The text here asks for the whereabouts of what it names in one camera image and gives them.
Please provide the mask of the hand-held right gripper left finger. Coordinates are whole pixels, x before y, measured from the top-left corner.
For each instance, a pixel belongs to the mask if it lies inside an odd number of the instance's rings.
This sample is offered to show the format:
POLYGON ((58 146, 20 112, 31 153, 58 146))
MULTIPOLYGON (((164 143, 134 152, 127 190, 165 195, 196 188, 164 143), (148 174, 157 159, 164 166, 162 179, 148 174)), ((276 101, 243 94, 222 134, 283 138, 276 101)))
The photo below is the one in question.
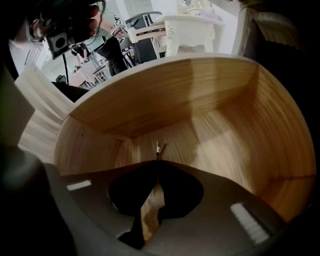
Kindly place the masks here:
POLYGON ((118 212, 134 217, 131 229, 118 239, 138 250, 145 245, 141 208, 156 185, 158 167, 155 160, 146 162, 116 178, 108 187, 108 197, 118 212))

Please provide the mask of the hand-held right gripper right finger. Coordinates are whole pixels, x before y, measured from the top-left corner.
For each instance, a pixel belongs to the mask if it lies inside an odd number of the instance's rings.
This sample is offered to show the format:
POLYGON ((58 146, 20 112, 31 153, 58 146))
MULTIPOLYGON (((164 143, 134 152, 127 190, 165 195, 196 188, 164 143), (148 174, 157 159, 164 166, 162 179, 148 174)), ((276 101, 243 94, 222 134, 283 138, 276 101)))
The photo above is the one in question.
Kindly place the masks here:
POLYGON ((164 206, 158 211, 158 221, 187 216, 204 196, 202 183, 192 174, 192 167, 171 161, 157 162, 158 181, 163 190, 164 206))

